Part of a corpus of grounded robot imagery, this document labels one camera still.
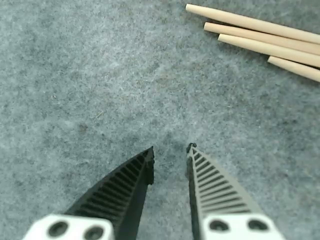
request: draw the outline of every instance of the gray carpet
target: gray carpet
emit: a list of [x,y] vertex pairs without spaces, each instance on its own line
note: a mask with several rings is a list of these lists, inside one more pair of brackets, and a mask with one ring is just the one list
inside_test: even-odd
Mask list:
[[[218,42],[186,3],[0,2],[2,240],[150,146],[155,184],[137,239],[191,240],[189,142],[288,240],[320,239],[320,85]],[[320,34],[319,0],[191,3]]]

